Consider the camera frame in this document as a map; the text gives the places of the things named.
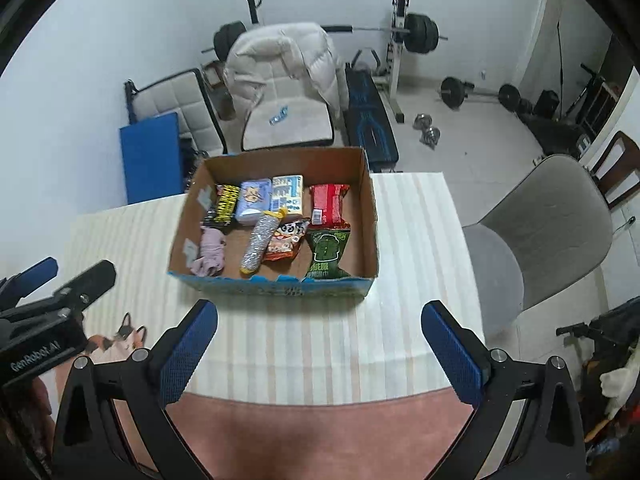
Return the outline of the green snack packet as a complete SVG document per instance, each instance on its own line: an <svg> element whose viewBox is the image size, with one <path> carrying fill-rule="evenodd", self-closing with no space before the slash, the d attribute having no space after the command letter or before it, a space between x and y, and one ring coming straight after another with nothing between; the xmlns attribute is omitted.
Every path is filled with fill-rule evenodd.
<svg viewBox="0 0 640 480"><path fill-rule="evenodd" d="M315 229L307 233L311 262L306 278L338 280L349 273L340 267L350 237L350 229Z"/></svg>

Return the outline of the open cardboard box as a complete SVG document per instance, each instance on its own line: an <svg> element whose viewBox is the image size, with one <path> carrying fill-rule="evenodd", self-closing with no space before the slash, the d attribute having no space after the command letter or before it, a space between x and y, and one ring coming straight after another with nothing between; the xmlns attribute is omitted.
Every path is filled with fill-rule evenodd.
<svg viewBox="0 0 640 480"><path fill-rule="evenodd" d="M350 224L350 237L340 261L340 267L349 276L338 280L306 278L311 262L307 233L315 230L311 223L294 259L262 260L254 274L242 274L241 259L256 223L241 226L235 218L230 226L221 230L226 237L224 270L209 278L194 275L190 265L198 258L202 221L216 203L216 186L240 187L244 181L271 180L291 174L301 174L304 179L304 215L299 219L311 219L311 185L349 185L343 200L343 218ZM284 218L280 226L291 221L295 220ZM186 193L167 271L194 288L221 294L367 296L378 277L378 245L374 192L366 152L361 148L275 148L206 159L196 170Z"/></svg>

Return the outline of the white goose plush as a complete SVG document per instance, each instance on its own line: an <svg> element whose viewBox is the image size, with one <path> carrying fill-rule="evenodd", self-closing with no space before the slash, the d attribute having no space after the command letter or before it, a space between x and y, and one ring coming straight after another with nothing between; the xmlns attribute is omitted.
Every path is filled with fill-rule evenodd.
<svg viewBox="0 0 640 480"><path fill-rule="evenodd" d="M608 398L605 416L612 420L617 412L626 404L634 391L639 376L637 364L627 364L625 367L611 370L600 376L602 396Z"/></svg>

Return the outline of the purple soft cloth toy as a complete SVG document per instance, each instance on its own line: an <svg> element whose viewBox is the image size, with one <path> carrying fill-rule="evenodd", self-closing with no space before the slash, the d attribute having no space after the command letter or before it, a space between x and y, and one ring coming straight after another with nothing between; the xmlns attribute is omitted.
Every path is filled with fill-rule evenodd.
<svg viewBox="0 0 640 480"><path fill-rule="evenodd" d="M200 278L209 278L224 270L224 248L226 237L221 230L202 227L198 258L190 265L191 272Z"/></svg>

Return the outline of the blue black weight bench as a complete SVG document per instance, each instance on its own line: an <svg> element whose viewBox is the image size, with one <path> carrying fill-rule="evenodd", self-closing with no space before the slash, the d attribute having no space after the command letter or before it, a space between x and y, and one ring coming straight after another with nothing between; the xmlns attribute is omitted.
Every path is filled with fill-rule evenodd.
<svg viewBox="0 0 640 480"><path fill-rule="evenodd" d="M378 54L367 48L375 68L358 65L364 49L356 52L345 66L349 104L344 111L348 145L366 152L369 168L374 172L393 170L399 160L394 133L372 74L382 67Z"/></svg>

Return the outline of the barbell on rack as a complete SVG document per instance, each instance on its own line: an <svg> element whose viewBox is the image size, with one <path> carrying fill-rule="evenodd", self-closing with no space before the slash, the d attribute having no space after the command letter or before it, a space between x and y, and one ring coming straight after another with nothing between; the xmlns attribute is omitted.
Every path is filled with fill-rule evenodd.
<svg viewBox="0 0 640 480"><path fill-rule="evenodd" d="M352 34L353 32L391 32L393 40L398 40L411 53L427 54L434 51L440 40L448 38L439 33L437 24L425 14L408 13L402 27L356 27L352 25L321 25L329 34ZM246 32L245 25L231 22L221 26L213 36L213 45L203 53L215 52L221 61L227 55L239 36Z"/></svg>

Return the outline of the white squat rack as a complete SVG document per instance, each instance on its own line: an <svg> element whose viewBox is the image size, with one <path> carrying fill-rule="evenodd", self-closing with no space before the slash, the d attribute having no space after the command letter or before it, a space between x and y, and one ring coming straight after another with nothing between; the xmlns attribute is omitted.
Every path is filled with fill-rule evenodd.
<svg viewBox="0 0 640 480"><path fill-rule="evenodd" d="M404 33L409 0L392 0L392 18L390 19L390 38L386 47L384 74L373 78L378 92L384 96L393 118L398 124L405 122L405 114L397 101L401 57L404 53Z"/></svg>

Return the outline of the red snack packet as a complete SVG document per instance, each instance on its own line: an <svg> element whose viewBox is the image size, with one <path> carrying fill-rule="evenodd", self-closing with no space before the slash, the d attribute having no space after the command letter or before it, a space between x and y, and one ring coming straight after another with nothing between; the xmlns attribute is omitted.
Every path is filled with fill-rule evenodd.
<svg viewBox="0 0 640 480"><path fill-rule="evenodd" d="M350 228L350 224L343 218L343 200L348 191L348 184L311 185L310 223L314 229Z"/></svg>

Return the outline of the calico cat plush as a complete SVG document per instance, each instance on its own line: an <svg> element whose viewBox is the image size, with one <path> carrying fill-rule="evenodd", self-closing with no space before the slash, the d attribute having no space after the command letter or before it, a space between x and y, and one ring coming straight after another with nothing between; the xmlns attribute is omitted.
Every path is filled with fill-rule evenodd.
<svg viewBox="0 0 640 480"><path fill-rule="evenodd" d="M91 336L84 355L94 364L126 361L137 349L145 346L146 336L148 329L144 325L135 326L127 312L113 335Z"/></svg>

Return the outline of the blue foam mat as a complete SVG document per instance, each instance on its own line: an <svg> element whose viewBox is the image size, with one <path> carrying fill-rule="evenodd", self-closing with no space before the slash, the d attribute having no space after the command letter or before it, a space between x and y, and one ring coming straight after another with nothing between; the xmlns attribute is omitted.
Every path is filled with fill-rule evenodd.
<svg viewBox="0 0 640 480"><path fill-rule="evenodd" d="M119 129L128 204L183 192L176 113L143 119Z"/></svg>

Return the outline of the light blue tissue pack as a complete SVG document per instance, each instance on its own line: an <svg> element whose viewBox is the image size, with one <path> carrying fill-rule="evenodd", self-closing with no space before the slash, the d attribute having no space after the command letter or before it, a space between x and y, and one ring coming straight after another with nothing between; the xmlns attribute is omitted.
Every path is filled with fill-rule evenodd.
<svg viewBox="0 0 640 480"><path fill-rule="evenodd" d="M271 207L270 179L244 181L240 185L234 218L241 226L254 226L262 213Z"/></svg>

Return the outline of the silver glitter yellow-tipped pouch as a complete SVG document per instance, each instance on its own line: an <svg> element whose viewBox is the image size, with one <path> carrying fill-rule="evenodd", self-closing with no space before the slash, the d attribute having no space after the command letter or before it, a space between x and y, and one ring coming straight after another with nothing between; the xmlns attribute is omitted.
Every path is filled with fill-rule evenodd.
<svg viewBox="0 0 640 480"><path fill-rule="evenodd" d="M258 270L271 237L287 214L288 208L285 206L276 211L265 210L262 212L250 233L250 241L241 259L240 272L242 274L250 275Z"/></svg>

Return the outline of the black yellow snack bag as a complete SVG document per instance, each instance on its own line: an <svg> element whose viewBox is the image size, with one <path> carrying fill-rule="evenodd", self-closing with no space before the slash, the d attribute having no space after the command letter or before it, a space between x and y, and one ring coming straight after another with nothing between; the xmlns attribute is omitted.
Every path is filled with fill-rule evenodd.
<svg viewBox="0 0 640 480"><path fill-rule="evenodd" d="M216 203L206 212L202 225L220 230L230 226L239 197L240 188L238 186L218 184L216 186Z"/></svg>

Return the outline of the brown wooden chair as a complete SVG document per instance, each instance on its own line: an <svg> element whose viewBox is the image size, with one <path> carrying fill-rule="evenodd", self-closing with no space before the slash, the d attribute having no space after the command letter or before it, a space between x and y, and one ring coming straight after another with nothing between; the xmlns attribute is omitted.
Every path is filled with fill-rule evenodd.
<svg viewBox="0 0 640 480"><path fill-rule="evenodd" d="M616 146L622 149L622 154L613 162L613 166L608 171L605 171L602 177L599 177L598 171L608 159L608 156L611 155L612 149ZM609 192L612 192L614 188L618 188L628 177L639 173L639 162L640 154L638 144L622 130L616 131L603 154L590 169L591 177L593 181L596 182L597 188L602 194L609 210L615 209L639 193L639 182L636 182L631 188L628 188L628 190L612 200L606 197Z"/></svg>

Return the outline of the chrome dumbbell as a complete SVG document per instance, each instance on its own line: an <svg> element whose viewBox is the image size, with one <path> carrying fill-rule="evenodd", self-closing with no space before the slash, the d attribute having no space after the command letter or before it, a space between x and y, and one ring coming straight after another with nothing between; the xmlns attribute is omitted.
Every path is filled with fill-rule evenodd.
<svg viewBox="0 0 640 480"><path fill-rule="evenodd" d="M426 145L431 150L434 150L439 142L440 136L439 128L434 126L429 126L422 129L420 142Z"/></svg>
<svg viewBox="0 0 640 480"><path fill-rule="evenodd" d="M417 114L413 121L413 128L416 130L424 130L431 127L433 118L429 114Z"/></svg>

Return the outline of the orange panda snack bag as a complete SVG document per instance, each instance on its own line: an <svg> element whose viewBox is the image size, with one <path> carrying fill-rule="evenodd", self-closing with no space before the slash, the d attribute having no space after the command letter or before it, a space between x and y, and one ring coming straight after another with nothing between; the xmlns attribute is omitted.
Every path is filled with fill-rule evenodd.
<svg viewBox="0 0 640 480"><path fill-rule="evenodd" d="M309 223L309 219L298 219L279 226L272 234L262 260L294 259L306 236Z"/></svg>

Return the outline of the striped cream tablecloth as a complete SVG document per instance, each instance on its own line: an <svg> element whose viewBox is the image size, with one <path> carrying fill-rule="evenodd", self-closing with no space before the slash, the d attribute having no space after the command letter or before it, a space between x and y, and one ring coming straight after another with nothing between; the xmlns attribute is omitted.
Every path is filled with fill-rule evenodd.
<svg viewBox="0 0 640 480"><path fill-rule="evenodd" d="M424 304L446 304L480 330L480 300L454 200L442 174L375 174L378 277L367 296L215 296L219 324L190 393L252 403L336 405L448 386L421 330ZM148 343L177 325L201 293L166 271L183 197L80 217L60 260L69 280L100 260L115 286L85 314L111 336L130 314Z"/></svg>

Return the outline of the grey upholstered chair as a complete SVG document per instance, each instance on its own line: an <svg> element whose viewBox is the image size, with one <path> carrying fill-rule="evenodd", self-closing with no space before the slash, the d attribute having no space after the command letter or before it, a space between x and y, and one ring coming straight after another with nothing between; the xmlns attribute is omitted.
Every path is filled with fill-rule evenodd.
<svg viewBox="0 0 640 480"><path fill-rule="evenodd" d="M490 339L600 266L613 226L587 169L553 155L463 234Z"/></svg>

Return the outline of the black scooter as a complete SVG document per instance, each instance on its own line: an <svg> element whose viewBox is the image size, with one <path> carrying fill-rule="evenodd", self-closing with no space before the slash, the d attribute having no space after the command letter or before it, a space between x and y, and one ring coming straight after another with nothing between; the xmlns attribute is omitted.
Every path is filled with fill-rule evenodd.
<svg viewBox="0 0 640 480"><path fill-rule="evenodd" d="M620 306L605 312L589 323L576 323L558 327L556 336L587 338L594 342L594 353L622 352L639 339L639 297L634 297Z"/></svg>

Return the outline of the floor barbell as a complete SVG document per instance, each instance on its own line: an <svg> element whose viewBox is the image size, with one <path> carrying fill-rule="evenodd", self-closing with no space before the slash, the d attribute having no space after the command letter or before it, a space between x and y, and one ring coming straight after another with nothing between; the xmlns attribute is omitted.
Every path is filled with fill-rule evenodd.
<svg viewBox="0 0 640 480"><path fill-rule="evenodd" d="M515 112L521 103L521 93L512 84L503 84L498 91L483 90L451 76L440 84L439 96L450 110L457 110L469 96L495 99L509 112Z"/></svg>

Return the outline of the white folding chair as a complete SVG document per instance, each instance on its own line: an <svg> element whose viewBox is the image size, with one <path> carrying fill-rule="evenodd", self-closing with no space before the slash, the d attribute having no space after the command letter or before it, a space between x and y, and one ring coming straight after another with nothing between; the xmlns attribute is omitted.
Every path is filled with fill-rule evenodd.
<svg viewBox="0 0 640 480"><path fill-rule="evenodd" d="M212 101L209 99L200 70L191 68L137 88L129 79L124 83L130 124L176 113L181 139L189 139L193 147L209 157L228 153Z"/></svg>

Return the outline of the white padded chair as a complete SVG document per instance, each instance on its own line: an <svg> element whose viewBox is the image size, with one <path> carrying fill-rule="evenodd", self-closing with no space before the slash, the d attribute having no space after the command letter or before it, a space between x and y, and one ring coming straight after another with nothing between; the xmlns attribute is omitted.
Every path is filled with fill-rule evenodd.
<svg viewBox="0 0 640 480"><path fill-rule="evenodd" d="M294 145L330 145L332 118L325 102L291 98L261 102L248 115L242 149L246 152Z"/></svg>

